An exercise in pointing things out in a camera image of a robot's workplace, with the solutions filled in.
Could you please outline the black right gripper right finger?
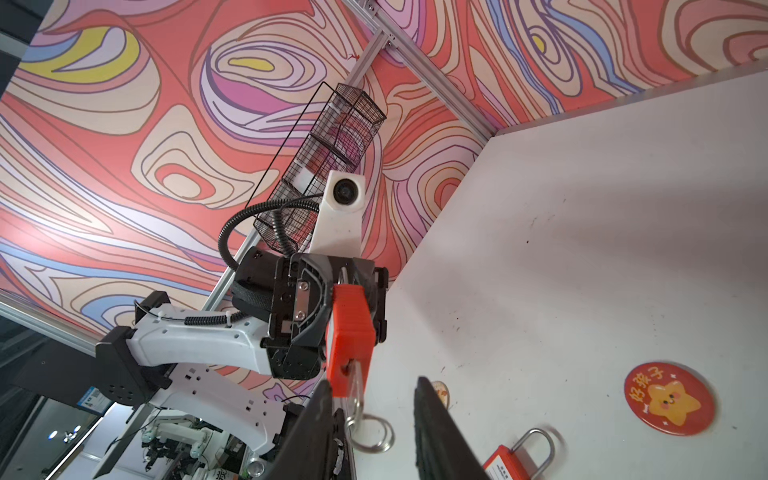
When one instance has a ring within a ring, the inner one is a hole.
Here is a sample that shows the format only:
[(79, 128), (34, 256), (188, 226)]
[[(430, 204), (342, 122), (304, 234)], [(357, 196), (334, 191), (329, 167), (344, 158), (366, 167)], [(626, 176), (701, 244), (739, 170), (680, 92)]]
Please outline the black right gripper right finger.
[(416, 467), (421, 480), (488, 480), (447, 408), (426, 377), (414, 392)]

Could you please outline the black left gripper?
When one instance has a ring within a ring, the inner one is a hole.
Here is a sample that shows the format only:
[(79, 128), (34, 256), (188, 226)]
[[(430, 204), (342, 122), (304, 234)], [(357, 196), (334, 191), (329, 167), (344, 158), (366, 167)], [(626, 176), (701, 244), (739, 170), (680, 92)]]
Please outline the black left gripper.
[[(387, 338), (388, 269), (360, 258), (353, 258), (350, 265), (352, 283), (363, 287), (376, 342), (383, 343)], [(268, 335), (260, 343), (273, 377), (309, 380), (320, 373), (334, 280), (326, 256), (297, 253), (278, 260)]]

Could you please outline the red padlock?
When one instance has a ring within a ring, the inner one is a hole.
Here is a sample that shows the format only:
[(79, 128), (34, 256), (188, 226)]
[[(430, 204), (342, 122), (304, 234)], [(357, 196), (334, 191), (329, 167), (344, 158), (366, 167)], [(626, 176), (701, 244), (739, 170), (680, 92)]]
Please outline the red padlock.
[(364, 394), (377, 340), (364, 287), (350, 280), (350, 270), (342, 267), (326, 328), (326, 374), (334, 398)]
[[(539, 463), (535, 463), (533, 460), (524, 462), (521, 457), (524, 453), (524, 446), (535, 436), (539, 436), (546, 441), (548, 446), (547, 456)], [(555, 455), (556, 446), (553, 437), (544, 429), (531, 428), (511, 447), (500, 445), (483, 463), (482, 469), (486, 476), (493, 480), (540, 479), (543, 473), (552, 465)]]

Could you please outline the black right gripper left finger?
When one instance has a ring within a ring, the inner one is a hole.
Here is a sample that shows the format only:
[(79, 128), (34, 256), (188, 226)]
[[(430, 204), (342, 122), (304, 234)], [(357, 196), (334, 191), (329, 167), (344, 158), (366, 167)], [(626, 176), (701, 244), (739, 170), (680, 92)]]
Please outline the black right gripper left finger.
[(333, 410), (331, 385), (321, 380), (305, 405), (285, 402), (286, 422), (264, 479), (344, 479), (342, 411)]

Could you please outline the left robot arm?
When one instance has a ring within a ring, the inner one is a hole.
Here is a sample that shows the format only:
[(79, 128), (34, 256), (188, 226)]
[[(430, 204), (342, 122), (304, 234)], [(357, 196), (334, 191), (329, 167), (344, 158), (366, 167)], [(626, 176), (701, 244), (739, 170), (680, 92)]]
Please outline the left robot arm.
[(218, 365), (279, 380), (323, 376), (321, 402), (349, 401), (348, 429), (364, 419), (372, 351), (385, 340), (387, 269), (369, 260), (259, 248), (242, 259), (233, 307), (202, 312), (174, 306), (163, 291), (135, 307), (135, 322), (111, 330), (93, 355), (45, 347), (19, 386), (99, 414), (112, 404), (152, 405), (197, 416), (258, 453), (289, 440), (295, 415), (215, 374)]

